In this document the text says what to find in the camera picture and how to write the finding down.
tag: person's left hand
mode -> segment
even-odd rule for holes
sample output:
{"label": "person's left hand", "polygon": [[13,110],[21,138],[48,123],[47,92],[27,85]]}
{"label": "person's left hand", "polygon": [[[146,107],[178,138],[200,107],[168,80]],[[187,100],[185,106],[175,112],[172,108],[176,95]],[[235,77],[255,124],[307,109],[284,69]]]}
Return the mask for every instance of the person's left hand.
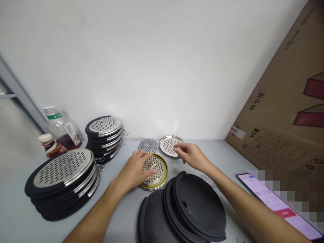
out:
{"label": "person's left hand", "polygon": [[114,183],[122,193],[126,194],[131,189],[139,186],[147,177],[158,172],[155,169],[143,170],[145,162],[151,156],[152,154],[145,151],[134,151],[132,156],[129,157],[124,168],[114,179]]}

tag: red button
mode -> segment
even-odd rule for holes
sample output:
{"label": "red button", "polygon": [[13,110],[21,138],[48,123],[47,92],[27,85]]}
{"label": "red button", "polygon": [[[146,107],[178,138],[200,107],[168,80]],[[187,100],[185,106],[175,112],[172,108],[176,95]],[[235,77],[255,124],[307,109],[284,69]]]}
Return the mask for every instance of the red button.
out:
{"label": "red button", "polygon": [[291,210],[290,208],[281,209],[281,210],[277,210],[274,212],[282,218],[289,218],[289,217],[296,215],[296,213],[293,210]]}

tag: pink app interface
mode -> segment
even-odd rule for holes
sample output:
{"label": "pink app interface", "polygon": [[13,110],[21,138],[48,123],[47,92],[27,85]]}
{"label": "pink app interface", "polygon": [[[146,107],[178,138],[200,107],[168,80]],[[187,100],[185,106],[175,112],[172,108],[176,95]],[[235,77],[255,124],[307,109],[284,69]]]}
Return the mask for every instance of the pink app interface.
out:
{"label": "pink app interface", "polygon": [[288,223],[298,229],[310,240],[322,238],[313,226],[304,220],[299,214],[292,210],[284,201],[280,199],[275,193],[268,189],[265,185],[259,182],[250,174],[239,175],[239,178],[251,189],[257,197],[273,210],[280,217],[285,219]]}

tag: perforated holes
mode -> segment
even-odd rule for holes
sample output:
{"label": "perforated holes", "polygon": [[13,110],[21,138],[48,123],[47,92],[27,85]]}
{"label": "perforated holes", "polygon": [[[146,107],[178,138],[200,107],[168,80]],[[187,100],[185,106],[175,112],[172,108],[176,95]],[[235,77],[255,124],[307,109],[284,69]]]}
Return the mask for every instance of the perforated holes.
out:
{"label": "perforated holes", "polygon": [[156,169],[158,172],[149,176],[144,183],[147,185],[155,185],[158,184],[164,177],[165,173],[165,165],[164,163],[156,158],[156,157],[150,157],[144,164],[143,170],[150,170],[150,169]]}
{"label": "perforated holes", "polygon": [[181,143],[181,141],[174,138],[167,139],[163,143],[163,148],[166,150],[167,153],[171,154],[172,156],[178,156],[178,154],[173,150],[173,146],[177,143]]}
{"label": "perforated holes", "polygon": [[146,151],[148,153],[154,153],[158,150],[158,148],[158,143],[153,139],[144,139],[138,145],[139,150]]}
{"label": "perforated holes", "polygon": [[49,186],[64,181],[77,171],[77,167],[79,167],[85,159],[86,156],[84,153],[76,151],[60,156],[48,163],[38,172],[36,182],[43,186]]}
{"label": "perforated holes", "polygon": [[116,127],[117,124],[118,124],[117,119],[111,117],[104,117],[97,121],[94,121],[90,125],[90,129],[92,129],[93,131],[102,132]]}

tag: green bottle label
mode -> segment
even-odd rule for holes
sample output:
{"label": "green bottle label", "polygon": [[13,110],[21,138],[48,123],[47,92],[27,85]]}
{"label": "green bottle label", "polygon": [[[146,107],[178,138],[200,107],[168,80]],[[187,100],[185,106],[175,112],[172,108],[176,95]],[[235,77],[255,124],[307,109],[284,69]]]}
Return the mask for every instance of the green bottle label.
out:
{"label": "green bottle label", "polygon": [[49,120],[52,120],[52,119],[60,118],[61,116],[62,116],[61,113],[58,113],[58,114],[55,114],[55,115],[52,115],[52,116],[47,116],[47,118]]}

